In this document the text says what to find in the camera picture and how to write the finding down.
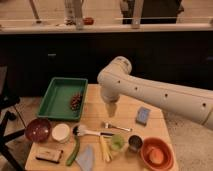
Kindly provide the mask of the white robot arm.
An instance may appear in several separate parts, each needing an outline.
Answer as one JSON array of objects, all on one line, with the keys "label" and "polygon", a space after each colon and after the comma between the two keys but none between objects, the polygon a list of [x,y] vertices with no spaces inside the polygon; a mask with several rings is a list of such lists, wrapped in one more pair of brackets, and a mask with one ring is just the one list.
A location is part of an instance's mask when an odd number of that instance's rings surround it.
[{"label": "white robot arm", "polygon": [[131,62],[118,56],[99,72],[105,103],[126,95],[213,130],[213,91],[134,77],[131,70]]}]

